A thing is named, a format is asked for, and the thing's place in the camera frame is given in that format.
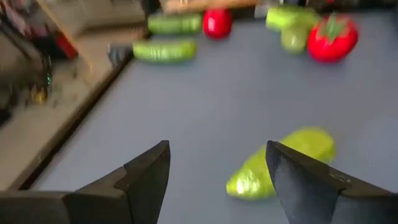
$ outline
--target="toy vegetable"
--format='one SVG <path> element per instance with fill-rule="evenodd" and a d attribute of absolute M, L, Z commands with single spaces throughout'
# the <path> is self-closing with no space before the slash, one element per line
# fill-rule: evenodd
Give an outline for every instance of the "toy vegetable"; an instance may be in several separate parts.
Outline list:
<path fill-rule="evenodd" d="M 303 52 L 307 46 L 309 33 L 310 29 L 305 24 L 293 24 L 288 28 L 282 29 L 280 43 L 290 53 Z"/>
<path fill-rule="evenodd" d="M 203 17 L 203 30 L 207 37 L 224 39 L 231 33 L 232 15 L 227 9 L 208 9 Z"/>
<path fill-rule="evenodd" d="M 201 22 L 200 14 L 152 14 L 148 17 L 148 29 L 153 34 L 196 34 L 200 32 Z"/>
<path fill-rule="evenodd" d="M 322 162 L 330 162 L 335 156 L 334 142 L 321 128 L 299 129 L 281 143 Z M 267 198 L 275 194 L 266 164 L 266 146 L 244 162 L 226 183 L 226 192 L 245 200 Z"/>
<path fill-rule="evenodd" d="M 132 51 L 140 60 L 152 63 L 176 63 L 191 60 L 196 56 L 197 43 L 194 40 L 175 42 L 133 42 Z"/>
<path fill-rule="evenodd" d="M 301 23 L 311 29 L 320 21 L 321 17 L 313 9 L 284 4 L 268 9 L 266 26 L 279 31 L 293 24 Z"/>
<path fill-rule="evenodd" d="M 321 62 L 335 62 L 346 57 L 358 41 L 354 22 L 332 14 L 312 29 L 308 36 L 308 52 Z"/>

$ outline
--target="blue table surface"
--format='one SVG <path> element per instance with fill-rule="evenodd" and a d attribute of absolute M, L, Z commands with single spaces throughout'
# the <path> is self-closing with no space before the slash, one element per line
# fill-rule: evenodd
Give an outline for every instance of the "blue table surface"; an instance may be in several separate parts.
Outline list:
<path fill-rule="evenodd" d="M 287 54 L 264 21 L 236 22 L 222 42 L 197 36 L 189 63 L 133 61 L 33 189 L 76 190 L 168 139 L 159 223 L 286 224 L 276 198 L 231 198 L 225 182 L 267 140 L 315 125 L 335 139 L 333 167 L 398 192 L 398 33 L 390 16 L 355 15 L 359 42 L 333 65 Z"/>

